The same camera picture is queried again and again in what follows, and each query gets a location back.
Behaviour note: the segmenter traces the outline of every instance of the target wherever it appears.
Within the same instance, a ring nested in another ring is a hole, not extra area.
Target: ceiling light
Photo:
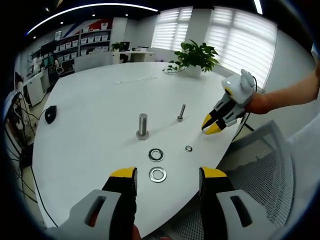
[[[262,8],[260,4],[260,0],[254,0],[255,8],[258,14],[262,15]]]
[[[52,15],[51,17],[48,17],[47,19],[43,20],[42,22],[38,23],[37,25],[35,25],[33,28],[31,28],[26,35],[28,35],[29,33],[31,33],[33,30],[35,30],[37,27],[39,27],[40,25],[46,23],[47,21],[60,16],[62,14],[77,10],[77,9],[83,9],[83,8],[90,8],[90,7],[97,7],[97,6],[124,6],[124,7],[134,7],[134,8],[139,8],[139,9],[146,9],[146,10],[150,10],[153,12],[158,12],[157,9],[154,8],[150,8],[150,7],[146,7],[146,6],[140,6],[140,5],[134,5],[134,4],[127,4],[127,3],[94,3],[94,4],[88,4],[88,5],[83,5],[83,6],[76,6],[67,10],[64,10],[62,12],[59,12],[55,15]]]

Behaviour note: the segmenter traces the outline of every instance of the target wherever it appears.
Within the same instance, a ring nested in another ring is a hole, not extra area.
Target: white round table
[[[197,193],[200,166],[218,165],[239,124],[213,135],[203,134],[201,125],[224,94],[224,77],[214,72],[200,79],[166,74],[162,69],[167,64],[116,64],[57,82],[44,106],[57,106],[56,119],[47,124],[41,116],[33,169],[44,206],[58,225],[68,219],[72,206],[101,189],[112,172],[134,166],[138,169],[135,224],[144,237]],[[183,104],[183,121],[178,122]],[[141,113],[148,115],[147,140],[136,137]],[[192,152],[185,150],[187,145]],[[164,152],[161,162],[149,159],[153,148]],[[166,170],[165,181],[149,179],[153,167]],[[47,226],[53,227],[39,207]]]

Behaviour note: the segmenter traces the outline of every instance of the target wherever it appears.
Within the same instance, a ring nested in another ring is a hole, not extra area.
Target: computer mouse
[[[50,106],[47,110],[45,110],[44,118],[48,124],[52,124],[52,122],[56,119],[57,116],[57,106]]]

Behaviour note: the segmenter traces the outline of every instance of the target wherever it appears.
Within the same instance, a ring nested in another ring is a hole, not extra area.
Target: washer
[[[187,152],[192,152],[192,146],[185,146],[185,150],[187,151]]]
[[[159,153],[160,154],[160,157],[159,158],[154,158],[152,156],[153,153]],[[154,161],[154,162],[160,162],[164,159],[165,155],[164,155],[164,152],[159,149],[159,148],[152,148],[150,151],[149,151],[149,158],[151,159],[151,161]]]
[[[155,171],[160,171],[163,175],[162,178],[160,178],[160,179],[155,178],[154,177]],[[167,178],[167,172],[162,167],[156,166],[156,167],[151,168],[151,170],[149,171],[149,178],[152,182],[161,183]]]

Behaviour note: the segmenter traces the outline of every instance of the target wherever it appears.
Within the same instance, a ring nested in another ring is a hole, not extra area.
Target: window blind
[[[192,7],[171,9],[160,13],[152,38],[152,48],[179,51],[185,41]]]
[[[216,7],[206,42],[220,54],[220,64],[240,74],[249,71],[263,88],[275,54],[277,26],[254,14]]]

